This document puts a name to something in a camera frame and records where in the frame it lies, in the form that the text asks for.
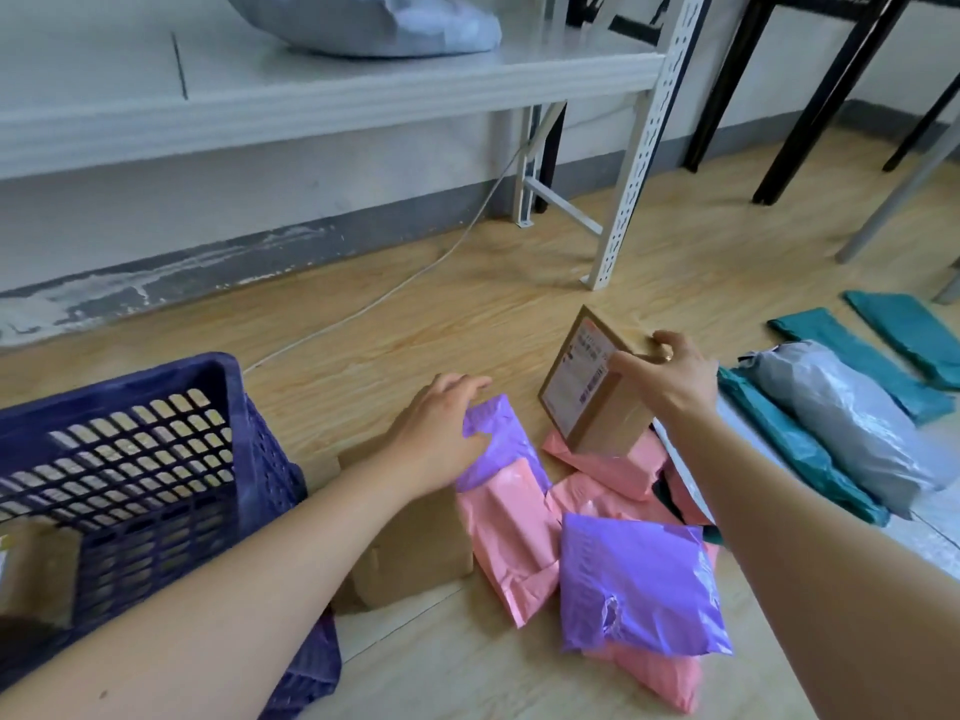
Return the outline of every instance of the gray fabric bag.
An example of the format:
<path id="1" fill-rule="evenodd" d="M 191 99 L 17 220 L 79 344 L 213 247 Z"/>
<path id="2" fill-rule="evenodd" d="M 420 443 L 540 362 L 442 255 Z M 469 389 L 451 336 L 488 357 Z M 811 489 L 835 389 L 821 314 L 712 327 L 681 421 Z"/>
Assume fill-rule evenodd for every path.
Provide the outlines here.
<path id="1" fill-rule="evenodd" d="M 911 520 L 922 493 L 960 474 L 960 459 L 922 434 L 877 382 L 812 340 L 740 359 L 740 371 L 814 435 L 837 465 L 890 511 Z"/>
<path id="2" fill-rule="evenodd" d="M 496 15 L 457 0 L 229 0 L 246 22 L 290 45 L 349 58 L 482 53 L 500 44 Z"/>

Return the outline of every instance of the plastic crate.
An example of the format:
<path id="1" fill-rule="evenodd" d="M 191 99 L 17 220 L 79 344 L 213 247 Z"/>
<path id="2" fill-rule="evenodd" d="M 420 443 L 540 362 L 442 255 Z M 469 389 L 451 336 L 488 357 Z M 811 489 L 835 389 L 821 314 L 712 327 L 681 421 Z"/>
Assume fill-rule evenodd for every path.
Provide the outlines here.
<path id="1" fill-rule="evenodd" d="M 243 388 L 208 353 L 0 410 L 0 525 L 46 516 L 82 533 L 73 628 L 0 667 L 0 690 L 306 497 Z M 327 612 L 263 717 L 291 717 L 340 679 Z"/>

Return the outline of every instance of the white shelf board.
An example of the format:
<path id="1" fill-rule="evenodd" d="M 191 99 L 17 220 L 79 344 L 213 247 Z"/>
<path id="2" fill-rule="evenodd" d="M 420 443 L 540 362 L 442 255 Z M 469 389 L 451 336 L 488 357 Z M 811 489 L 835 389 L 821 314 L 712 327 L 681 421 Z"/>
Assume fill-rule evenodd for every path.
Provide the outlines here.
<path id="1" fill-rule="evenodd" d="M 0 180 L 642 91 L 663 65 L 652 47 L 613 33 L 586 45 L 578 30 L 551 36 L 525 22 L 505 21 L 489 53 L 361 61 L 291 51 L 215 5 L 172 22 L 186 100 L 155 25 L 109 45 L 65 33 L 12 74 Z M 42 91 L 30 85 L 35 65 Z"/>

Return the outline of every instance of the purple poly mailer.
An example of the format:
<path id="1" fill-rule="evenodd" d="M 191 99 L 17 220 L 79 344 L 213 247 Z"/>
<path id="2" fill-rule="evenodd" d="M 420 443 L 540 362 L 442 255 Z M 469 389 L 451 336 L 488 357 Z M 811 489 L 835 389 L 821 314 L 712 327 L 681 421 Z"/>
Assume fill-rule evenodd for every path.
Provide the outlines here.
<path id="1" fill-rule="evenodd" d="M 565 649 L 619 642 L 668 657 L 734 653 L 699 526 L 568 513 L 559 613 Z"/>
<path id="2" fill-rule="evenodd" d="M 479 459 L 457 478 L 457 493 L 479 488 L 494 475 L 520 458 L 527 461 L 540 491 L 546 494 L 553 486 L 537 456 L 537 448 L 530 443 L 521 421 L 514 414 L 506 394 L 488 399 L 466 410 L 463 417 L 463 436 L 477 432 L 490 435 L 489 446 Z"/>

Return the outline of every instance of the cardboard box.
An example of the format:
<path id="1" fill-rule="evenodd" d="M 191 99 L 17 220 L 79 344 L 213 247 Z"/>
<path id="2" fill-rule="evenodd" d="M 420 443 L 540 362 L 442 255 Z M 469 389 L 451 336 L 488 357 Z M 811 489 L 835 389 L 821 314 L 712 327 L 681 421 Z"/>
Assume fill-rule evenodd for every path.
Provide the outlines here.
<path id="1" fill-rule="evenodd" d="M 386 435 L 379 435 L 344 450 L 341 469 L 373 454 L 385 440 Z M 473 570 L 474 547 L 460 522 L 451 485 L 414 500 L 387 523 L 350 570 L 333 608 L 342 614 L 361 606 L 378 609 Z"/>
<path id="2" fill-rule="evenodd" d="M 77 531 L 45 518 L 0 524 L 0 661 L 70 628 L 80 543 Z"/>
<path id="3" fill-rule="evenodd" d="M 616 324 L 582 306 L 538 395 L 573 452 L 626 455 L 653 423 L 653 412 L 633 384 L 607 369 L 618 350 L 666 359 L 664 348 L 642 327 Z"/>

